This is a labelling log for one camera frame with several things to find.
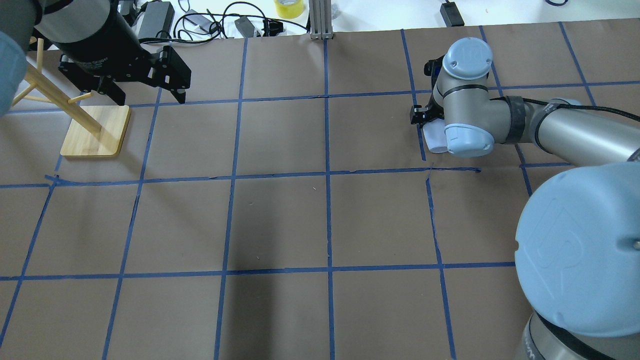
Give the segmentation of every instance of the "blue round cap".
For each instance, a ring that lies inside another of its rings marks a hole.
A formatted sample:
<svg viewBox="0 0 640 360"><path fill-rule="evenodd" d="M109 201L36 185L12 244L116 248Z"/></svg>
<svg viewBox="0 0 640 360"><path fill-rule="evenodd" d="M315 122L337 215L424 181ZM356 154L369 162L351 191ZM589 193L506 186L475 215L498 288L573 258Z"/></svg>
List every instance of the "blue round cap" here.
<svg viewBox="0 0 640 360"><path fill-rule="evenodd" d="M442 67L454 78L475 80L487 75L492 62L489 44L478 38L461 38L447 51Z"/></svg>
<svg viewBox="0 0 640 360"><path fill-rule="evenodd" d="M580 167L552 177L520 217L522 290L545 319L577 334L640 332L640 163Z"/></svg>

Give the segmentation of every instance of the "roll of tape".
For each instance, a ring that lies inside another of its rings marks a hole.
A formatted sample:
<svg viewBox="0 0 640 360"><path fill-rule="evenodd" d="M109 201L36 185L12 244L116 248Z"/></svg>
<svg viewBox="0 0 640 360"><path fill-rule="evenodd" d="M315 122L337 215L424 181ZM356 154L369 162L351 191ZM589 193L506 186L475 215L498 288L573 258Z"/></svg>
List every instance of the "roll of tape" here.
<svg viewBox="0 0 640 360"><path fill-rule="evenodd" d="M302 0L273 0L276 4L276 12L283 19L293 19L299 17L305 9Z"/></svg>

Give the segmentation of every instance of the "robotic arm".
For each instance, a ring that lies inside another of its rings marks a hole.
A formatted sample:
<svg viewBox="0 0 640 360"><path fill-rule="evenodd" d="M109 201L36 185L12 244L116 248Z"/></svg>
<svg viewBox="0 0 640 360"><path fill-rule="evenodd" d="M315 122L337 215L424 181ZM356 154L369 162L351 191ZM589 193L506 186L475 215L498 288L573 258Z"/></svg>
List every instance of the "robotic arm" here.
<svg viewBox="0 0 640 360"><path fill-rule="evenodd" d="M139 81L186 100L191 70L171 46L144 50L109 0L0 1L0 115L26 71L24 51L33 27L62 50L58 69L80 91L95 90L124 105L116 82Z"/></svg>
<svg viewBox="0 0 640 360"><path fill-rule="evenodd" d="M530 142L583 166L538 188L518 223L516 270L537 312L525 329L523 358L611 359L595 350L602 343L631 349L634 358L640 351L640 123L586 110L640 117L565 99L489 100L492 61L478 38L460 39L429 61L433 91L427 106L414 105L412 124L443 118L444 133L426 137L444 137L454 156ZM556 348L549 345L554 341Z"/></svg>

